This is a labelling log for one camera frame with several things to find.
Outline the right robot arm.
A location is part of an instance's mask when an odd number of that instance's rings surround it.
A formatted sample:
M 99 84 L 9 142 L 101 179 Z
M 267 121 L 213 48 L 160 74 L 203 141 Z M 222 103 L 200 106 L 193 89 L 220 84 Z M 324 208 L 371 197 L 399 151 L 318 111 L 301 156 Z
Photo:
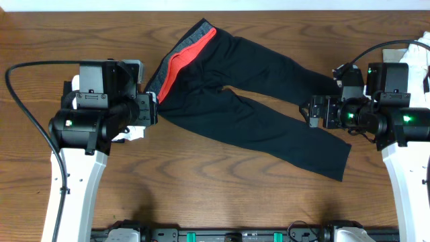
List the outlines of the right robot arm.
M 429 240 L 429 109 L 412 108 L 406 63 L 371 63 L 333 71 L 339 95 L 314 95 L 299 107 L 307 125 L 367 137 L 388 170 L 401 241 Z

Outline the black leggings with red waistband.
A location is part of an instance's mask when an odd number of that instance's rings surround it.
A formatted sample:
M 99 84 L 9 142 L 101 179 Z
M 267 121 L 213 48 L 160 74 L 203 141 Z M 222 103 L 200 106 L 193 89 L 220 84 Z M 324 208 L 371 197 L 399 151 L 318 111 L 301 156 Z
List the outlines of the black leggings with red waistband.
M 330 78 L 205 19 L 196 23 L 161 61 L 146 86 L 159 114 L 188 131 L 261 151 L 296 167 L 341 181 L 349 144 L 285 116 L 236 90 L 300 106 L 314 95 L 339 95 Z

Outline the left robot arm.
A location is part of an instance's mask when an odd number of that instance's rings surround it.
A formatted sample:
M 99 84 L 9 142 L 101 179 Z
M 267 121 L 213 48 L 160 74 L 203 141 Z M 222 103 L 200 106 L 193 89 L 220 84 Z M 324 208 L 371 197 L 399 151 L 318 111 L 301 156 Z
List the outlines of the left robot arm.
M 64 85 L 48 129 L 55 151 L 43 241 L 89 241 L 97 189 L 111 145 L 144 137 L 157 123 L 157 97 L 139 93 L 139 60 L 90 60 Z

